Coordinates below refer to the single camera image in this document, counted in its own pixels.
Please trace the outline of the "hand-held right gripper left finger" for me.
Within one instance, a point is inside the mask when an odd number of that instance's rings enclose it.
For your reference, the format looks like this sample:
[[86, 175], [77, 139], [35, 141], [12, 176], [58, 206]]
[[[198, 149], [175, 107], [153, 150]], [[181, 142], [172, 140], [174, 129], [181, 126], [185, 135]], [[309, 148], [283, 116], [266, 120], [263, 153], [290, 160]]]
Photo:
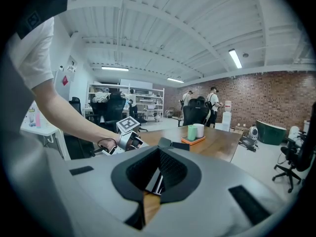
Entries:
[[111, 173], [116, 165], [133, 158], [146, 150], [152, 151], [158, 146], [147, 146], [113, 156], [96, 156], [94, 158], [66, 161], [69, 170], [92, 167], [92, 170], [74, 175], [79, 185], [97, 202], [102, 209], [114, 218], [138, 230], [145, 226], [143, 197], [140, 202], [127, 200], [114, 187]]

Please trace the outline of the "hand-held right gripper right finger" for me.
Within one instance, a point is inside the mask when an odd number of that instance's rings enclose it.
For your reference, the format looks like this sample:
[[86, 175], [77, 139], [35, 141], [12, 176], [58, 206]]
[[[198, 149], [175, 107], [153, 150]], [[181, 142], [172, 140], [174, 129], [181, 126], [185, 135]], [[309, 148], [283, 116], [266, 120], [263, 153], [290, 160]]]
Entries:
[[[222, 159], [174, 149], [201, 170], [198, 187], [183, 201], [161, 205], [146, 225], [154, 237], [263, 237], [273, 227], [284, 201], [244, 170]], [[229, 189], [242, 186], [269, 213], [253, 225]]]

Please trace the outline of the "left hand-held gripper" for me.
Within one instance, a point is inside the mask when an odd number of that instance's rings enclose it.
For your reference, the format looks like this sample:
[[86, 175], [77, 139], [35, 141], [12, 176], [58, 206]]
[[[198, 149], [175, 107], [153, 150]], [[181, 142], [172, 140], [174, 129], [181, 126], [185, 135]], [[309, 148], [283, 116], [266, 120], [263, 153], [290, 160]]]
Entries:
[[[115, 155], [115, 154], [121, 154], [121, 153], [130, 151], [127, 148], [127, 143], [130, 138], [135, 138], [135, 137], [140, 138], [140, 135], [137, 133], [139, 124], [140, 123], [137, 122], [132, 117], [127, 117], [125, 119], [118, 121], [117, 130], [120, 134], [118, 145], [112, 148], [112, 150], [109, 152], [107, 152], [106, 150], [102, 150], [101, 152], [105, 155]], [[146, 147], [146, 146], [148, 146], [148, 144], [143, 141], [143, 145], [140, 148]], [[172, 147], [172, 141], [167, 138], [161, 137], [158, 142], [158, 146], [161, 148]]]

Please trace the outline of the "person's left forearm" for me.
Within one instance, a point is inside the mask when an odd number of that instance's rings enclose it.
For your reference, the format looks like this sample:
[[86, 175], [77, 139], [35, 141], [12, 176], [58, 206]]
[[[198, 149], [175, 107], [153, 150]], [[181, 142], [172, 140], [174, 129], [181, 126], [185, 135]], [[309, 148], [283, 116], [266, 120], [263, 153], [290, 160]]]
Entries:
[[95, 144], [104, 138], [113, 138], [118, 144], [118, 134], [101, 128], [80, 115], [55, 91], [52, 80], [37, 85], [32, 92], [41, 113], [63, 132]]

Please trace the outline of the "person's left hand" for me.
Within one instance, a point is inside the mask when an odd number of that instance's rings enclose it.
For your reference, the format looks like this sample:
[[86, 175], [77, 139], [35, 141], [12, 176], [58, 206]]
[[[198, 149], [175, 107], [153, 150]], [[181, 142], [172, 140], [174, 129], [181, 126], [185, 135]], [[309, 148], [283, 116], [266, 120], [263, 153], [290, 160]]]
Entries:
[[129, 150], [138, 149], [143, 145], [143, 141], [139, 137], [130, 138], [127, 143]]

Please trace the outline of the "green cup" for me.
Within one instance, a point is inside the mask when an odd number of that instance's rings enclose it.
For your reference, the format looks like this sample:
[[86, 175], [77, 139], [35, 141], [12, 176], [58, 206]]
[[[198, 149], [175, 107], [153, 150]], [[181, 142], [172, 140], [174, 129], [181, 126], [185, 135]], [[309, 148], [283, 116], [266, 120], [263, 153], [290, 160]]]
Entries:
[[188, 126], [188, 134], [187, 134], [187, 138], [190, 141], [194, 141], [197, 137], [197, 127], [194, 125], [189, 125]]

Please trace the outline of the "orange tray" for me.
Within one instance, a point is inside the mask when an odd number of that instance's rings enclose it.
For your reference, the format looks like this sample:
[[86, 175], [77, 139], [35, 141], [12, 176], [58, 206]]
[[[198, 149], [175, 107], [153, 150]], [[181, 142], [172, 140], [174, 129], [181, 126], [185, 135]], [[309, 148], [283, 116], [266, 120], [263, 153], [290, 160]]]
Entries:
[[181, 142], [182, 143], [188, 144], [190, 146], [195, 145], [195, 144], [197, 144], [197, 143], [199, 143], [199, 142], [201, 142], [203, 140], [205, 140], [205, 136], [203, 136], [201, 138], [196, 138], [194, 140], [189, 140], [187, 136], [184, 136], [184, 137], [181, 138]]

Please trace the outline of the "white cup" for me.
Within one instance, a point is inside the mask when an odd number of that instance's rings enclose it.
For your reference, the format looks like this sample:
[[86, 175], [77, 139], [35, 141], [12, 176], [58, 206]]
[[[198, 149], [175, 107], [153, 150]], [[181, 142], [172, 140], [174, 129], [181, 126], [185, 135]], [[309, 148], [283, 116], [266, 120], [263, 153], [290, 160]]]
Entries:
[[204, 125], [200, 123], [194, 123], [193, 126], [197, 128], [196, 138], [202, 138], [204, 136]]

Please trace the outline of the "white shelving rack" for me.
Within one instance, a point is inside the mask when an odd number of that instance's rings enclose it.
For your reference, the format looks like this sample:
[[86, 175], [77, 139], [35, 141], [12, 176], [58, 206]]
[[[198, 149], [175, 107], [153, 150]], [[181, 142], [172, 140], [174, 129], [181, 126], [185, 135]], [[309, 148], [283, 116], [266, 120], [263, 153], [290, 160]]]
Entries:
[[119, 91], [128, 94], [133, 89], [136, 96], [136, 106], [138, 115], [146, 121], [161, 122], [164, 114], [164, 89], [153, 89], [146, 87], [135, 87], [131, 85], [119, 85], [108, 83], [89, 83], [86, 90], [85, 107], [82, 109], [82, 115], [86, 118], [92, 114], [90, 101], [96, 96], [97, 92]]

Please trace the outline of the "black wrist band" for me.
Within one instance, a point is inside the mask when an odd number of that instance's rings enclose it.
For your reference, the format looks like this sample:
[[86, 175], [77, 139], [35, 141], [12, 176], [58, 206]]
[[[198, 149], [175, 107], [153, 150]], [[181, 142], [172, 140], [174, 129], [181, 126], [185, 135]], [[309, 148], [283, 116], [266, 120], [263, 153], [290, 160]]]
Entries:
[[117, 146], [117, 142], [113, 138], [104, 138], [97, 142], [99, 148], [103, 148], [108, 152], [112, 150], [112, 148]]

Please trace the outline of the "wooden table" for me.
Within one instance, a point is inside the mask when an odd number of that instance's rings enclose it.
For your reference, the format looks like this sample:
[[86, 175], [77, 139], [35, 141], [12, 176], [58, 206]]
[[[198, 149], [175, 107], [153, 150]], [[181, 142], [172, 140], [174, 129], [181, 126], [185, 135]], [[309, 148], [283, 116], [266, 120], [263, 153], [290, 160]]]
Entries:
[[[173, 142], [181, 142], [181, 138], [187, 135], [186, 126], [142, 132], [141, 139], [150, 146], [158, 144], [161, 137]], [[220, 158], [230, 162], [233, 159], [241, 135], [237, 133], [217, 130], [210, 127], [204, 128], [205, 140], [190, 146], [190, 152]], [[160, 209], [160, 198], [150, 192], [143, 192], [145, 224], [148, 224]]]

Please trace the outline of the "black floor case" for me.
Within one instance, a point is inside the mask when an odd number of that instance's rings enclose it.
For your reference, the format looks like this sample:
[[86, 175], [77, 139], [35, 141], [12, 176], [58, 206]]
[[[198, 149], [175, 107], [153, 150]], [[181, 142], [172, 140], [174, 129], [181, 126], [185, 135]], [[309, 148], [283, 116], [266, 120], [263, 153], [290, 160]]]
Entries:
[[256, 140], [253, 140], [251, 138], [248, 138], [246, 136], [242, 136], [241, 139], [238, 142], [239, 145], [244, 146], [247, 148], [247, 150], [250, 150], [252, 152], [256, 152], [257, 144]]

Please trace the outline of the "white water dispenser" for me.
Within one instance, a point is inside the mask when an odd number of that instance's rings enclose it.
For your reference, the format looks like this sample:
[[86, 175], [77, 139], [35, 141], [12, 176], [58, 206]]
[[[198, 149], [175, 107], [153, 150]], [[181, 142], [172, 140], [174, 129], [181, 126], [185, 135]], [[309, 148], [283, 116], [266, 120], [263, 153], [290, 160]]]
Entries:
[[232, 121], [232, 102], [229, 100], [225, 101], [225, 111], [222, 116], [222, 128], [224, 131], [230, 131]]

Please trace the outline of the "cardboard boxes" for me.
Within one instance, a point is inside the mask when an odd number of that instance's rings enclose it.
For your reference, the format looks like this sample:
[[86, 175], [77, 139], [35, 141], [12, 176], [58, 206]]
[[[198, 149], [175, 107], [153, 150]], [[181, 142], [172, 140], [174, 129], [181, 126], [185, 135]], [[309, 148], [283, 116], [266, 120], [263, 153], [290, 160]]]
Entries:
[[245, 126], [245, 124], [243, 125], [236, 125], [234, 128], [233, 128], [233, 132], [234, 133], [238, 133], [238, 134], [241, 134], [242, 136], [247, 136], [248, 133], [249, 133], [249, 129]]

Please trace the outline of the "white dome pet carrier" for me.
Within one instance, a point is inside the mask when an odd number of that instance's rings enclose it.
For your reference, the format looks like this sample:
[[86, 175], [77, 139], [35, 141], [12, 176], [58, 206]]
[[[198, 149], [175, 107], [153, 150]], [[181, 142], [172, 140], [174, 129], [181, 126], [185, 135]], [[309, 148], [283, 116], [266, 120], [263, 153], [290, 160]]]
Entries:
[[252, 125], [250, 128], [249, 128], [249, 132], [248, 132], [248, 138], [256, 141], [258, 139], [258, 129], [256, 127], [256, 125]]

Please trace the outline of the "white desk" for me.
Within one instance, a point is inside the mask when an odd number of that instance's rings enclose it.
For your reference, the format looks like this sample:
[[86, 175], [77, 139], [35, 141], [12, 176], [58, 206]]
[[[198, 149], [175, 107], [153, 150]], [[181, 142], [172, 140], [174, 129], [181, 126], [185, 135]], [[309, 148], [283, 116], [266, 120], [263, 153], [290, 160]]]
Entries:
[[[35, 101], [32, 102], [31, 107], [34, 107], [35, 110], [39, 110]], [[53, 144], [54, 142], [57, 143], [59, 147], [59, 152], [64, 160], [70, 160], [70, 155], [66, 146], [64, 133], [59, 128], [52, 125], [41, 113], [41, 128], [30, 127], [29, 126], [29, 119], [28, 119], [28, 111], [24, 117], [20, 130], [24, 132], [28, 132], [31, 134], [39, 135], [46, 139], [47, 143]]]

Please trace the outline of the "white garment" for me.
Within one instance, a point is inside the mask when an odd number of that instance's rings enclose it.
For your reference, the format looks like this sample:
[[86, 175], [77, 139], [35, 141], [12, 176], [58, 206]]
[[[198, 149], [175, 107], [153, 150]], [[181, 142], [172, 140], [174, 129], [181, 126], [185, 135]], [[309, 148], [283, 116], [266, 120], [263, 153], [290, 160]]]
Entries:
[[106, 103], [109, 100], [111, 94], [108, 92], [96, 92], [92, 99], [93, 103]]

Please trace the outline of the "clear tumbler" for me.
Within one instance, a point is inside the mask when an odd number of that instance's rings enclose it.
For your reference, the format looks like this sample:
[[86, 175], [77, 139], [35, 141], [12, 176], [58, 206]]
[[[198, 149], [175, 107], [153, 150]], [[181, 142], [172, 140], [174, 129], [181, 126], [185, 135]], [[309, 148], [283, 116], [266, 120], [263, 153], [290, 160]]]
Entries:
[[34, 107], [31, 107], [28, 110], [28, 119], [29, 119], [29, 126], [30, 127], [36, 126], [36, 110]]

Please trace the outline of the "person's white shirt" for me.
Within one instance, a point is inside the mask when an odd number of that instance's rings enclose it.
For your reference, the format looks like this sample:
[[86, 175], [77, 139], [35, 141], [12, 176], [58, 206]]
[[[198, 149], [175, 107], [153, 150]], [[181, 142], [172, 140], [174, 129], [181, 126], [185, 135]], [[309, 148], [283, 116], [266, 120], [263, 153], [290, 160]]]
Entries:
[[[7, 71], [16, 69], [30, 90], [53, 79], [49, 57], [53, 26], [50, 18], [23, 39], [14, 34], [7, 42], [1, 63]], [[18, 133], [1, 132], [0, 136], [0, 163], [10, 185], [9, 216], [17, 233], [24, 237], [73, 237], [44, 148]]]

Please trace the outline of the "person's black chest harness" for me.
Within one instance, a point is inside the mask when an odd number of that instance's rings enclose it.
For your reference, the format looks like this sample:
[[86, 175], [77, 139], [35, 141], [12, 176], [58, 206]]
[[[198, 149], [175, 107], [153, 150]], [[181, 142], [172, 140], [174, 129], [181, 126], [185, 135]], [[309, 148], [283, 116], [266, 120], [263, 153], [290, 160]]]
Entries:
[[46, 20], [67, 10], [68, 0], [31, 0], [25, 6], [16, 33], [23, 39]]

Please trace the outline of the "white wall poster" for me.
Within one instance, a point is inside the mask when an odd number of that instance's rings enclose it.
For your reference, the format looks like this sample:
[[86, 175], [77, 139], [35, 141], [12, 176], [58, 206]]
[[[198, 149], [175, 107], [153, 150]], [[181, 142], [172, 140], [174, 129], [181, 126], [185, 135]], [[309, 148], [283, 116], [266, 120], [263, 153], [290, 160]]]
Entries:
[[75, 73], [77, 68], [77, 61], [70, 55], [67, 62], [67, 71]]

